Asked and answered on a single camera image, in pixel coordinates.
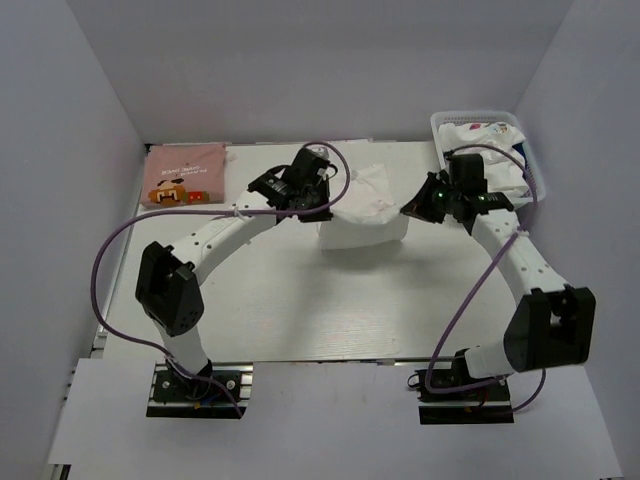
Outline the white t shirt colourful print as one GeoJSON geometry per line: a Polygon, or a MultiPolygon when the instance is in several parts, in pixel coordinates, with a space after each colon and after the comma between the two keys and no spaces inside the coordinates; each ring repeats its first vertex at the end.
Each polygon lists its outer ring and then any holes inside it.
{"type": "Polygon", "coordinates": [[[456,147],[478,144],[478,147],[458,151],[458,154],[479,154],[484,162],[484,174],[490,192],[502,192],[511,197],[522,197],[528,192],[522,170],[502,153],[487,149],[490,145],[514,157],[520,157],[513,150],[517,143],[524,142],[524,134],[506,122],[469,122],[462,125],[445,123],[438,127],[438,138],[443,151],[456,147]]]}

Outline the white t shirt robot print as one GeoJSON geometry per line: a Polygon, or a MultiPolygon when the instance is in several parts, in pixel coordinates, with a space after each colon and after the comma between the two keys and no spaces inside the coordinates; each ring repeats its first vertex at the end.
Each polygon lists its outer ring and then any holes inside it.
{"type": "Polygon", "coordinates": [[[409,219],[400,213],[384,164],[351,170],[345,196],[332,208],[333,218],[317,228],[321,250],[380,245],[405,238],[409,219]]]}

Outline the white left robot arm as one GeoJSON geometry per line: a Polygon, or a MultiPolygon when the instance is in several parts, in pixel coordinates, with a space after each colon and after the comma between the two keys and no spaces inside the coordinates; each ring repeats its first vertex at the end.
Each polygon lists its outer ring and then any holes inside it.
{"type": "Polygon", "coordinates": [[[304,212],[301,222],[330,220],[330,170],[337,167],[328,158],[303,147],[291,164],[250,182],[228,217],[218,214],[169,245],[154,241],[144,249],[135,298],[159,331],[177,387],[188,398],[202,398],[211,387],[212,364],[197,329],[205,313],[201,285],[238,249],[282,222],[282,212],[304,212]]]}

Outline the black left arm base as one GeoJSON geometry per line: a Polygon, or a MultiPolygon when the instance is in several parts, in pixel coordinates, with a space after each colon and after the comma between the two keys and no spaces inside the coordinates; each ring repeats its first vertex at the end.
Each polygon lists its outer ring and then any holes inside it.
{"type": "MultiPolygon", "coordinates": [[[[244,414],[253,384],[251,364],[218,364],[211,377],[222,384],[244,414]]],[[[164,363],[157,363],[151,380],[146,416],[149,418],[230,419],[240,415],[223,390],[210,383],[181,378],[164,363]]]]}

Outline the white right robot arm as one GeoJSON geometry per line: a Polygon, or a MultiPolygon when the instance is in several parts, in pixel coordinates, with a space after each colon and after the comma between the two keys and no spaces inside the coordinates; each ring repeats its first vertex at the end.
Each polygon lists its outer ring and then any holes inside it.
{"type": "Polygon", "coordinates": [[[515,206],[491,192],[478,154],[455,148],[447,169],[429,173],[403,215],[429,223],[452,217],[490,255],[491,262],[470,291],[475,296],[499,272],[515,302],[515,312],[496,341],[459,351],[449,378],[438,385],[435,367],[425,374],[426,390],[472,399],[487,386],[515,373],[580,365],[590,354],[596,299],[587,287],[573,287],[544,259],[528,236],[515,206]]]}

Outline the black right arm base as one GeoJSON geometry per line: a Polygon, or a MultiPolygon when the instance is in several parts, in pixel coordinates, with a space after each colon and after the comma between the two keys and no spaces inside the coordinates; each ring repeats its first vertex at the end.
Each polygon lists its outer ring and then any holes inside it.
{"type": "Polygon", "coordinates": [[[426,370],[416,370],[407,386],[418,393],[421,425],[512,424],[514,416],[505,383],[451,394],[433,394],[424,386],[426,370]]]}

